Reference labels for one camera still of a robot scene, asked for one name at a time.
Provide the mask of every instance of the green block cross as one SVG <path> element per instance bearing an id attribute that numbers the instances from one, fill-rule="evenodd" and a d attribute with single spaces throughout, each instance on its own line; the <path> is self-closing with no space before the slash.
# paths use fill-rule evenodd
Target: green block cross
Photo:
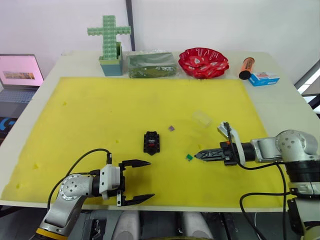
<path id="1" fill-rule="evenodd" d="M 116 26 L 116 16 L 103 16 L 103 27 L 90 27 L 87 29 L 89 36 L 103 36 L 103 60 L 116 60 L 117 54 L 117 34 L 131 34 L 130 26 Z"/>

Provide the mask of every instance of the red decorative dish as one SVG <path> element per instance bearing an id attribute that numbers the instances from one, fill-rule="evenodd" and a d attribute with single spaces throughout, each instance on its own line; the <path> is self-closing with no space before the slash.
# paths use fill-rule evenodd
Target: red decorative dish
<path id="1" fill-rule="evenodd" d="M 179 65 L 186 74 L 196 79 L 219 77 L 229 68 L 228 59 L 210 48 L 195 47 L 181 53 Z"/>

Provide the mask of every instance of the black cable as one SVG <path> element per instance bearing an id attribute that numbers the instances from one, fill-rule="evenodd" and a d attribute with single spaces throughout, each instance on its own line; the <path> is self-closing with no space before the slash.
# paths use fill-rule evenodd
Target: black cable
<path id="1" fill-rule="evenodd" d="M 232 137 L 231 137 L 231 133 L 230 133 L 230 125 L 228 122 L 225 122 L 224 123 L 224 126 L 227 130 L 227 134 L 228 134 L 228 140 L 230 142 L 230 145 L 231 145 L 231 150 L 232 150 L 232 154 L 233 154 L 233 157 L 235 158 L 235 161 L 237 162 L 237 164 L 245 169 L 245 170 L 257 170 L 257 169 L 263 169 L 263 168 L 267 168 L 267 167 L 270 167 L 270 166 L 276 166 L 281 174 L 281 178 L 282 178 L 282 183 L 283 183 L 283 193 L 282 193 L 282 196 L 283 196 L 283 208 L 282 208 L 282 231 L 283 231 L 283 240 L 287 240 L 287 228 L 286 228 L 286 201 L 287 201 L 287 184 L 286 184 L 286 179 L 285 179 L 285 175 L 284 175 L 284 172 L 282 171 L 281 167 L 279 166 L 280 164 L 285 164 L 284 162 L 273 162 L 273 163 L 270 163 L 270 164 L 265 164 L 263 166 L 257 166 L 257 167 L 246 167 L 246 166 L 243 166 L 240 162 L 240 160 L 238 159 L 238 156 L 236 155 L 236 151 L 235 151 L 235 148 L 234 148 L 234 144 L 232 142 Z M 280 193 L 263 193 L 263 195 L 268 195 L 268 196 L 279 196 Z M 254 193 L 247 193 L 245 195 L 243 195 L 241 198 L 240 198 L 240 207 L 241 207 L 241 211 L 242 213 L 244 214 L 245 218 L 247 219 L 247 221 L 249 222 L 249 224 L 253 227 L 253 229 L 259 234 L 259 236 L 262 238 L 262 239 L 265 239 L 266 238 L 262 235 L 262 233 L 258 230 L 258 228 L 252 223 L 252 221 L 250 221 L 249 217 L 247 216 L 243 206 L 242 206 L 242 199 L 244 198 L 244 196 L 250 196 L 250 195 L 257 195 L 257 194 L 254 194 Z"/>
<path id="2" fill-rule="evenodd" d="M 81 175 L 89 175 L 90 172 L 77 172 L 77 173 L 73 173 L 73 174 L 81 174 Z M 50 194 L 49 194 L 49 197 L 48 197 L 48 201 L 47 201 L 47 204 L 46 204 L 46 209 L 47 211 L 49 211 L 50 209 L 50 203 L 51 203 L 51 198 L 52 198 L 52 195 L 54 194 L 56 188 L 59 186 L 59 184 L 68 176 L 64 176 L 63 178 L 61 178 L 57 183 L 56 185 L 54 185 L 53 189 L 51 190 Z"/>
<path id="3" fill-rule="evenodd" d="M 76 165 L 87 155 L 91 154 L 91 153 L 94 153 L 94 152 L 98 152 L 98 151 L 103 151 L 103 152 L 106 152 L 106 163 L 107 164 L 112 164 L 112 156 L 111 156 L 111 153 L 105 149 L 105 148 L 96 148 L 96 149 L 93 149 L 93 150 L 90 150 L 88 152 L 86 152 L 85 154 L 83 154 L 81 157 L 79 157 L 79 159 L 77 161 L 75 161 L 75 163 L 71 166 L 71 168 L 69 169 L 69 171 L 66 173 L 66 175 L 64 176 L 64 178 L 60 179 L 57 184 L 53 187 L 53 189 L 51 190 L 50 192 L 50 195 L 48 197 L 48 201 L 47 201 L 47 210 L 49 211 L 50 209 L 50 203 L 51 203 L 51 198 L 52 198 L 52 195 L 54 194 L 54 191 L 56 190 L 56 188 L 59 186 L 59 184 L 66 178 L 70 175 L 70 173 L 72 172 L 72 170 L 76 167 Z M 94 171 L 91 171 L 91 172 L 78 172 L 78 174 L 82 174 L 82 175 L 95 175 L 96 172 L 99 171 L 99 170 L 94 170 Z"/>
<path id="4" fill-rule="evenodd" d="M 244 209 L 243 200 L 248 196 L 286 196 L 289 194 L 290 194 L 290 192 L 286 192 L 286 193 L 250 192 L 250 193 L 246 193 L 240 197 L 239 203 L 240 203 L 240 208 L 241 208 L 241 211 L 242 211 L 244 217 L 246 218 L 248 223 L 251 225 L 251 227 L 256 231 L 256 233 L 259 234 L 259 236 L 262 240 L 267 240 L 267 239 L 261 233 L 261 231 L 254 225 L 254 223 L 251 221 L 251 219 L 249 218 L 248 214 L 246 213 L 246 211 Z"/>

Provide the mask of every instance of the green package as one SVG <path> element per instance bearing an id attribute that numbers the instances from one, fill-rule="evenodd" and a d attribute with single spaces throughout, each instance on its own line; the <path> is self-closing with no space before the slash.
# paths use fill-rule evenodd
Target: green package
<path id="1" fill-rule="evenodd" d="M 171 52 L 128 56 L 128 72 L 132 79 L 174 76 L 177 64 Z"/>

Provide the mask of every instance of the laptop screen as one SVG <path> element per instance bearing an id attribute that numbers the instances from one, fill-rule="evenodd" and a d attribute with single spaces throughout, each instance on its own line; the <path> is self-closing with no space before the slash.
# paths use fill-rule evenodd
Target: laptop screen
<path id="1" fill-rule="evenodd" d="M 0 81 L 3 87 L 39 87 L 44 78 L 34 55 L 0 54 Z"/>

